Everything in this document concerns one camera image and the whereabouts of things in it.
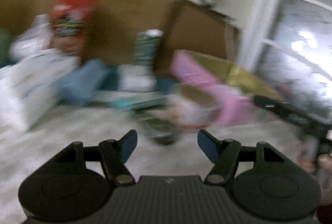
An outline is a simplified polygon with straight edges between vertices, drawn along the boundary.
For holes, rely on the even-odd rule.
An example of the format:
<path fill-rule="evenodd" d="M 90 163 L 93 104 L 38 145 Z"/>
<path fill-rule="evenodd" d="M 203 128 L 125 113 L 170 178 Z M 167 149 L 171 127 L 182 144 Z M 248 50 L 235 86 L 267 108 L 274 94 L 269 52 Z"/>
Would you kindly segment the person's right hand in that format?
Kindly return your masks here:
<path fill-rule="evenodd" d="M 307 173 L 314 175 L 321 185 L 321 205 L 331 205 L 331 154 L 320 155 L 318 160 L 311 161 L 308 156 L 310 146 L 308 142 L 302 142 L 299 146 L 297 164 Z"/>

